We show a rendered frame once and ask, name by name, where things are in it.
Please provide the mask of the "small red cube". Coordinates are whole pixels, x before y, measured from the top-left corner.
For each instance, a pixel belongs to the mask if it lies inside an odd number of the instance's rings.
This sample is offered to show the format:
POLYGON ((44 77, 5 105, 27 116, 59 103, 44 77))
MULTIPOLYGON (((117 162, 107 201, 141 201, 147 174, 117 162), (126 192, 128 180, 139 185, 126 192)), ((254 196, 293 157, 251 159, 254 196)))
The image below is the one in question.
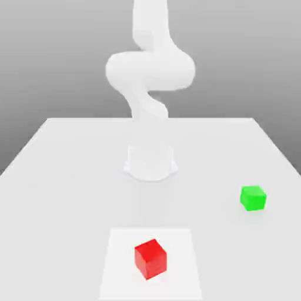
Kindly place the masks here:
POLYGON ((148 280, 167 271, 167 253, 156 239, 134 248, 135 265, 148 280))

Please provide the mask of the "small green cube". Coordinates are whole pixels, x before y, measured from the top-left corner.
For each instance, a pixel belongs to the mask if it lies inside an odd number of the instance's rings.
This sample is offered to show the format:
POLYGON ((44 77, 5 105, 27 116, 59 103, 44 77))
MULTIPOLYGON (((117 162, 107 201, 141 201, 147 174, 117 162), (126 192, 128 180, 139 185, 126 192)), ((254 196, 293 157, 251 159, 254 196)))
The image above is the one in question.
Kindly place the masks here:
POLYGON ((247 211, 263 210, 267 194, 260 186, 243 186, 240 193, 240 203, 247 211))

